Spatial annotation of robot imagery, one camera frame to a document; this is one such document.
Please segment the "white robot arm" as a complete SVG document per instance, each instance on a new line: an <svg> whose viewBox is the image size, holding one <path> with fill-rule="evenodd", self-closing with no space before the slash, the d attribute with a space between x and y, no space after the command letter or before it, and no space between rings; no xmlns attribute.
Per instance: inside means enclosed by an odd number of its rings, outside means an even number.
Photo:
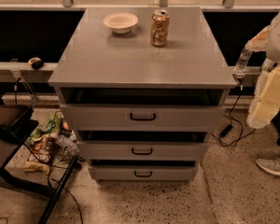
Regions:
<svg viewBox="0 0 280 224"><path fill-rule="evenodd" d="M246 120L249 127L261 129L280 110L280 11L270 25L246 43L245 48L266 52Z"/></svg>

